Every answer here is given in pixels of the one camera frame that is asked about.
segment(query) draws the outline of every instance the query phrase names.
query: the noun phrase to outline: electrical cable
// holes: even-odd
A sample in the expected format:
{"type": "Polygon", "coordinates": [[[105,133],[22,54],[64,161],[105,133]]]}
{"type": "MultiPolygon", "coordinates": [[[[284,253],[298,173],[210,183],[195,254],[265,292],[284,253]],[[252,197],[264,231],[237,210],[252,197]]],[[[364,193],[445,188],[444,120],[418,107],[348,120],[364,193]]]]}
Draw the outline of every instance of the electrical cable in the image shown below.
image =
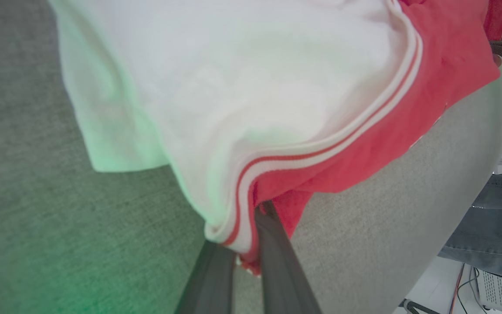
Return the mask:
{"type": "Polygon", "coordinates": [[[458,279],[456,280],[455,292],[452,294],[452,302],[451,308],[448,310],[448,314],[452,314],[452,309],[455,307],[456,293],[458,291],[458,286],[460,285],[460,280],[462,280],[462,273],[464,272],[464,266],[466,264],[462,263],[462,267],[460,268],[460,272],[458,273],[458,279]]]}
{"type": "MultiPolygon", "coordinates": [[[[476,279],[477,279],[480,276],[480,270],[478,270],[478,268],[476,268],[476,267],[472,267],[472,268],[474,269],[474,276],[476,276],[476,279]]],[[[474,291],[474,286],[472,286],[472,283],[470,283],[470,288],[472,289],[472,294],[474,295],[474,299],[478,303],[478,306],[480,306],[480,308],[482,308],[482,310],[484,310],[484,313],[487,313],[487,310],[484,309],[484,306],[482,306],[482,303],[480,303],[480,300],[476,296],[476,291],[474,291]]]]}
{"type": "Polygon", "coordinates": [[[472,279],[472,268],[470,268],[470,275],[468,276],[468,281],[461,284],[460,287],[458,287],[458,290],[456,290],[456,297],[458,298],[458,301],[460,302],[460,305],[462,306],[462,309],[464,310],[464,313],[466,313],[466,314],[468,314],[468,312],[466,311],[464,304],[462,304],[462,300],[460,300],[460,295],[458,294],[458,292],[460,291],[460,288],[462,288],[462,287],[466,286],[466,284],[469,284],[470,282],[476,280],[479,276],[480,276],[480,272],[478,270],[478,274],[476,275],[476,277],[474,279],[472,279]]]}

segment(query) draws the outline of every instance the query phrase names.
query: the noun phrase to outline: white stripe trim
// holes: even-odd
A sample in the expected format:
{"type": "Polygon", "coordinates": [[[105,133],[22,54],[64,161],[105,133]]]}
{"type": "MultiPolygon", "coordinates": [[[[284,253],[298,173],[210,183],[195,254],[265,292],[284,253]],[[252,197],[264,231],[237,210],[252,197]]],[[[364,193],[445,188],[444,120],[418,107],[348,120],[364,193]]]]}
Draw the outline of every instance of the white stripe trim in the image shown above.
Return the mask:
{"type": "MultiPolygon", "coordinates": [[[[261,161],[253,166],[251,166],[244,174],[241,183],[239,185],[239,209],[240,209],[240,225],[239,225],[239,233],[237,234],[236,239],[229,245],[229,248],[239,252],[239,253],[247,253],[251,249],[251,224],[249,221],[249,200],[248,200],[248,192],[249,187],[253,180],[259,175],[275,170],[287,170],[287,169],[300,169],[303,167],[310,167],[311,165],[315,165],[321,163],[348,147],[351,143],[353,143],[358,137],[360,137],[365,131],[367,131],[370,127],[379,122],[382,118],[384,118],[392,109],[398,105],[402,97],[408,92],[414,79],[417,76],[418,69],[420,67],[421,59],[422,59],[422,51],[423,51],[423,42],[413,27],[410,19],[402,12],[400,4],[394,2],[392,0],[387,0],[387,5],[391,13],[393,13],[397,18],[402,20],[406,26],[407,30],[407,42],[408,48],[406,49],[406,55],[403,59],[402,64],[400,65],[397,74],[385,88],[385,90],[379,95],[379,97],[363,112],[360,116],[358,116],[352,123],[347,125],[344,129],[335,133],[331,137],[327,139],[323,139],[316,143],[307,143],[303,145],[295,145],[294,147],[285,147],[283,149],[270,149],[268,151],[261,151],[253,157],[251,157],[247,163],[243,163],[243,166],[240,169],[243,169],[245,165],[249,164],[253,160],[256,160],[259,157],[276,157],[276,156],[288,156],[288,155],[300,155],[300,154],[308,154],[314,153],[315,151],[321,151],[338,143],[342,139],[348,137],[354,131],[354,135],[352,135],[346,141],[343,141],[341,144],[333,147],[329,151],[326,151],[322,154],[315,155],[313,157],[309,157],[306,159],[298,159],[298,160],[265,160],[261,161]],[[412,70],[408,73],[408,69],[412,65],[412,70]],[[402,87],[400,86],[401,81],[404,79],[404,84],[402,87]],[[397,88],[400,88],[399,91],[394,95],[392,99],[389,98],[393,95],[397,88]],[[380,111],[376,113],[373,117],[369,118],[373,113],[377,110],[380,111]]],[[[235,195],[231,194],[231,204],[235,204],[235,195]]],[[[205,226],[205,235],[208,239],[211,239],[216,242],[224,242],[230,235],[231,231],[235,227],[235,211],[229,211],[229,215],[226,223],[220,230],[212,230],[212,228],[207,224],[205,226]]]]}

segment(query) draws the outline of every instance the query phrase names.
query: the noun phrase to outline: gray fabric surface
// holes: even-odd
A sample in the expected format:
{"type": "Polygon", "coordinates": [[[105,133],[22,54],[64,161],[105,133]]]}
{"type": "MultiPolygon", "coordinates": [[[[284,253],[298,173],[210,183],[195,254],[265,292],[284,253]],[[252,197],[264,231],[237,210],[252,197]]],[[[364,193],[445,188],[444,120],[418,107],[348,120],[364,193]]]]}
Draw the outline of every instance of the gray fabric surface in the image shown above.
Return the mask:
{"type": "MultiPolygon", "coordinates": [[[[488,179],[502,106],[481,91],[404,157],[315,195],[292,240],[324,312],[390,313],[488,179]]],[[[92,171],[43,0],[0,0],[0,314],[172,313],[203,221],[170,169],[92,171]]],[[[235,312],[261,312],[237,270],[235,312]]]]}
{"type": "MultiPolygon", "coordinates": [[[[292,244],[325,314],[392,313],[414,286],[500,158],[499,85],[454,105],[367,181],[313,196],[292,244]]],[[[236,312],[259,314],[261,283],[246,275],[237,272],[236,312]]]]}

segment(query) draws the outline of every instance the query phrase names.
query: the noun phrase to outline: person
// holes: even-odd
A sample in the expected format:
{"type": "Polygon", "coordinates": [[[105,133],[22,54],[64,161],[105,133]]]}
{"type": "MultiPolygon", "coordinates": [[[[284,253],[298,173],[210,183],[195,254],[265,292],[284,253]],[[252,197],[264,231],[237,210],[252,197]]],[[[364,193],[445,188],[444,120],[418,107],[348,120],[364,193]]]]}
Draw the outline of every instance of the person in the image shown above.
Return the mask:
{"type": "Polygon", "coordinates": [[[502,174],[490,177],[438,256],[502,276],[502,174]]]}

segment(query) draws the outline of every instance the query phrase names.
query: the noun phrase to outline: ventilation grille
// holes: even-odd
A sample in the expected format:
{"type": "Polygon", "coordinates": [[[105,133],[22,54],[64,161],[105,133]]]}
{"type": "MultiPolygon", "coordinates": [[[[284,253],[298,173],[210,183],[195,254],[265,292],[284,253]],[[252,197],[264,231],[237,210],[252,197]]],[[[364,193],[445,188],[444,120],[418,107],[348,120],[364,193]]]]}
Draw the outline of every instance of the ventilation grille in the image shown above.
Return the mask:
{"type": "Polygon", "coordinates": [[[487,272],[482,272],[482,274],[487,301],[502,306],[502,278],[487,272]]]}

